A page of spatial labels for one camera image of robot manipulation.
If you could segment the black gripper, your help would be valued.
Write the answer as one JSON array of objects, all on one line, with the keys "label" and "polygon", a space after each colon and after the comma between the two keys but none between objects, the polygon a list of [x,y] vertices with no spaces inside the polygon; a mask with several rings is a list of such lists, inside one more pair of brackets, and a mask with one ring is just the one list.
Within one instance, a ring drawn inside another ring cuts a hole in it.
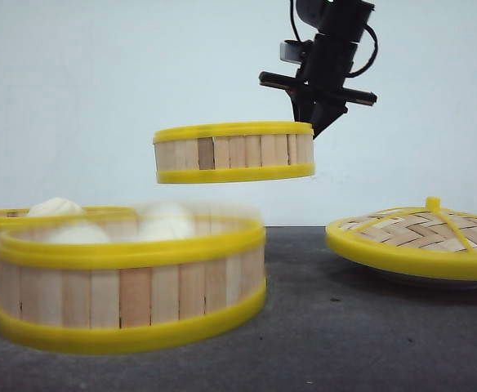
[{"label": "black gripper", "polygon": [[288,92],[296,122],[310,123],[313,139],[332,125],[348,109],[346,102],[372,106],[377,96],[368,91],[344,87],[347,78],[356,78],[366,72],[377,58],[373,51],[367,63],[360,69],[352,69],[359,40],[351,42],[318,33],[315,35],[309,55],[299,65],[293,77],[263,71],[259,75],[262,86]]}]

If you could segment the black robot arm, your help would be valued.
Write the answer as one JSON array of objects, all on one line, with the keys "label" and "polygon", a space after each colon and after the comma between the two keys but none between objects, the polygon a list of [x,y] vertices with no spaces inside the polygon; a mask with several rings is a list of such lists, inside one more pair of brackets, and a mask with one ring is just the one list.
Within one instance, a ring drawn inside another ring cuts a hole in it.
[{"label": "black robot arm", "polygon": [[[368,25],[374,8],[365,1],[290,2],[292,27],[296,27],[294,16],[298,16],[317,33],[312,40],[296,36],[280,44],[280,60],[299,65],[295,76],[263,71],[259,83],[285,91],[292,102],[294,120],[309,123],[314,136],[346,114],[348,103],[372,106],[377,102],[372,92],[344,87],[347,78],[366,72],[377,57],[377,35]],[[373,51],[367,63],[354,71],[354,55],[365,32],[373,40]]]}]

